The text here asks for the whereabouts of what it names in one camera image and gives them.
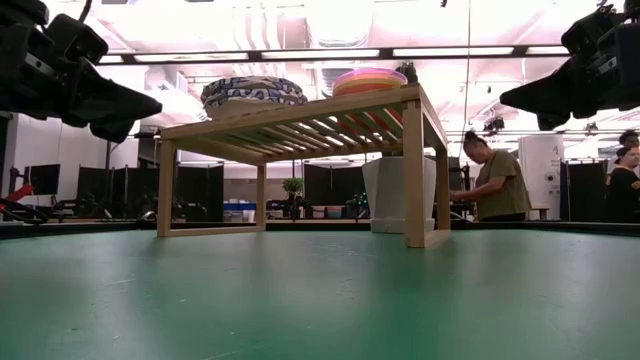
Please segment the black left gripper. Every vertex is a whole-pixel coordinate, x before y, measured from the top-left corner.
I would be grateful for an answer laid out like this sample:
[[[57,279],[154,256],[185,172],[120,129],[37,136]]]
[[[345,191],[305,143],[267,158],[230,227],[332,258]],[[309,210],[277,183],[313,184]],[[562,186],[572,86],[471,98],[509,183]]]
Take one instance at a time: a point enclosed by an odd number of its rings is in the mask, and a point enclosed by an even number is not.
[[[43,29],[35,20],[1,15],[1,109],[67,123],[122,143],[137,120],[163,105],[144,93],[147,67],[95,65],[108,45],[91,27],[58,14]]]

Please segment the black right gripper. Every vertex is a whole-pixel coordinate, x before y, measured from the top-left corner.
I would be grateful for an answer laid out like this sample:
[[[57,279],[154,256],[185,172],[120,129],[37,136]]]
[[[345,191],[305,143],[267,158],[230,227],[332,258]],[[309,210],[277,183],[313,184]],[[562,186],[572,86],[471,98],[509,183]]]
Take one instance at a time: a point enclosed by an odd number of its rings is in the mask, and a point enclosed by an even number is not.
[[[537,114],[538,129],[551,131],[570,115],[639,105],[639,6],[622,12],[601,5],[562,35],[570,58],[557,70],[500,95],[505,106]]]

